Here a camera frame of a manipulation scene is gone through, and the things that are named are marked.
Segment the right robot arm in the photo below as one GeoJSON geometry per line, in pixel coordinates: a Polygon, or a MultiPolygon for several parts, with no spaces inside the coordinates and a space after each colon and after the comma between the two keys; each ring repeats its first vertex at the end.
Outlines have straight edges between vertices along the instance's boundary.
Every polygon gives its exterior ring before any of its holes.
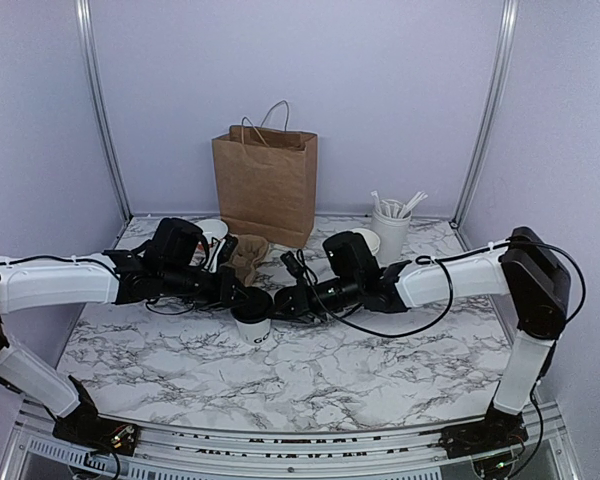
{"type": "Polygon", "coordinates": [[[507,366],[484,418],[446,427],[440,445],[450,458],[486,453],[525,441],[522,411],[546,375],[555,345],[571,320],[571,278],[559,261],[561,251],[518,227],[501,242],[447,258],[420,256],[386,267],[379,265],[363,236],[344,231],[327,238],[323,249],[333,278],[319,282],[303,254],[281,260],[295,278],[274,296],[277,320],[310,323],[332,318],[346,322],[358,309],[405,313],[461,298],[504,295],[518,317],[507,366]]]}

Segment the brown pulp cup carrier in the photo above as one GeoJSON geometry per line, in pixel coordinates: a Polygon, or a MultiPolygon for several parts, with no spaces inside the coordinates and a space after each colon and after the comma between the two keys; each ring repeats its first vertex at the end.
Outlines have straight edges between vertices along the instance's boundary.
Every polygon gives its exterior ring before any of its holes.
{"type": "Polygon", "coordinates": [[[254,283],[257,268],[269,252],[269,242],[258,235],[238,235],[237,246],[227,265],[234,269],[236,278],[249,287],[254,283]]]}

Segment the brown paper bag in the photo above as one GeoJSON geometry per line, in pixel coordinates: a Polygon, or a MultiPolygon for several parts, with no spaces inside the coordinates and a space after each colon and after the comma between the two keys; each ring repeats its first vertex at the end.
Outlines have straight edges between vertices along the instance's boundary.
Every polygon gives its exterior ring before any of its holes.
{"type": "Polygon", "coordinates": [[[243,117],[212,140],[221,219],[236,234],[302,248],[314,228],[318,135],[243,117]]]}

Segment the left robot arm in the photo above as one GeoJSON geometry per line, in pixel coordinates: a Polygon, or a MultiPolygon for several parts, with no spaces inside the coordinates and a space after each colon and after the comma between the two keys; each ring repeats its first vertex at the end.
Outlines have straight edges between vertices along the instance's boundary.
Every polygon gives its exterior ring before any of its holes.
{"type": "Polygon", "coordinates": [[[37,307],[127,305],[164,298],[210,309],[243,304],[247,294],[233,269],[211,269],[211,258],[202,229],[179,218],[162,219],[153,237],[132,250],[0,257],[0,383],[41,403],[54,420],[55,437],[131,455],[138,426],[102,417],[80,381],[59,374],[7,334],[2,318],[37,307]]]}

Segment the black plastic cup lid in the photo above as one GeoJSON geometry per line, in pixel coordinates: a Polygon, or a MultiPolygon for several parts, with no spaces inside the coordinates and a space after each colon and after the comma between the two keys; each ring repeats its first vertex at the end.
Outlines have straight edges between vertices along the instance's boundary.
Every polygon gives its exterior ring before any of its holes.
{"type": "Polygon", "coordinates": [[[268,292],[253,287],[248,289],[246,301],[232,307],[230,312],[240,323],[257,324],[269,318],[273,306],[273,298],[268,292]]]}

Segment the white paper coffee cup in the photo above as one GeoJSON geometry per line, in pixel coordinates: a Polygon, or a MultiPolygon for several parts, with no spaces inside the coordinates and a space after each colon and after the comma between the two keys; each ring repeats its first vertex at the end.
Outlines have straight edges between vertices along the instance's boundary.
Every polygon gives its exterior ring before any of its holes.
{"type": "Polygon", "coordinates": [[[271,320],[269,318],[251,323],[237,320],[236,326],[240,339],[251,346],[257,346],[266,341],[271,332],[271,320]]]}

